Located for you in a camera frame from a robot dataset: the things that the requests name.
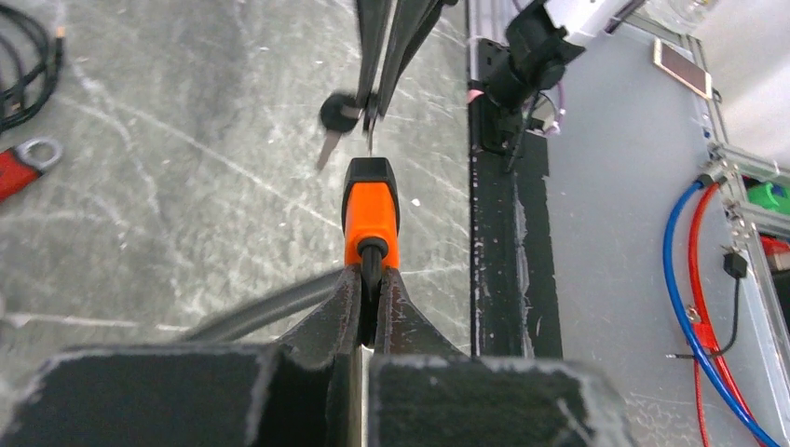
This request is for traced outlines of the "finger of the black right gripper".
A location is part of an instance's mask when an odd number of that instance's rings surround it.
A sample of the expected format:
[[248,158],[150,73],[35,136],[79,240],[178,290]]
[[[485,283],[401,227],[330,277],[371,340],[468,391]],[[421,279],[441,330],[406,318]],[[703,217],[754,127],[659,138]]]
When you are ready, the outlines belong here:
[[384,117],[398,81],[437,24],[445,7],[457,0],[400,0],[396,2],[378,89],[377,112]]
[[394,85],[388,76],[393,66],[385,57],[378,90],[374,91],[375,76],[383,48],[386,48],[388,20],[393,2],[390,0],[357,0],[355,10],[361,41],[361,69],[356,93],[356,105],[362,111],[363,130],[371,133],[378,117],[386,114]]

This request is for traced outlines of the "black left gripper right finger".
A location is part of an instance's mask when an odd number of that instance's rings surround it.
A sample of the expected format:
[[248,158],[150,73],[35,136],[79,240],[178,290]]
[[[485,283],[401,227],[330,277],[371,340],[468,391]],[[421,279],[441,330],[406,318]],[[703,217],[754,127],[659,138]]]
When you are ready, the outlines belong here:
[[372,446],[634,446],[625,403],[575,361],[467,357],[382,278],[369,366]]

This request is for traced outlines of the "orange black padlock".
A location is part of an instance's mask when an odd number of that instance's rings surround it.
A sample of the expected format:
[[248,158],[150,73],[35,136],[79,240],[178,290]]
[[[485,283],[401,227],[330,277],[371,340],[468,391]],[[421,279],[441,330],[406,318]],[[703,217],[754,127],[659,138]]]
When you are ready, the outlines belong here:
[[386,270],[400,267],[400,204],[385,157],[356,157],[347,168],[341,210],[345,264],[361,268],[362,289],[375,303]]

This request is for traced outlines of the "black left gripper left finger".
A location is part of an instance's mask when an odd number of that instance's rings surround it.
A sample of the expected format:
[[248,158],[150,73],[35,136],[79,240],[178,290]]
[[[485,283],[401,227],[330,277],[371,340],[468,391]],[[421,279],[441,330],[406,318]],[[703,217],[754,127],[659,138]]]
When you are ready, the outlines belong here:
[[31,379],[5,446],[357,446],[361,276],[270,344],[205,330],[186,343],[86,345]]

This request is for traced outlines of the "black headed key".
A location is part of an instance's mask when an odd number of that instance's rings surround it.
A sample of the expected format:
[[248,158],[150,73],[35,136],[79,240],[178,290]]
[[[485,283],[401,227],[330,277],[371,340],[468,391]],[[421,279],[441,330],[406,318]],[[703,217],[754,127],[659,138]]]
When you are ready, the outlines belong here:
[[320,123],[325,130],[325,139],[316,170],[324,169],[341,138],[357,126],[360,116],[361,108],[351,93],[336,91],[324,101],[320,108]]

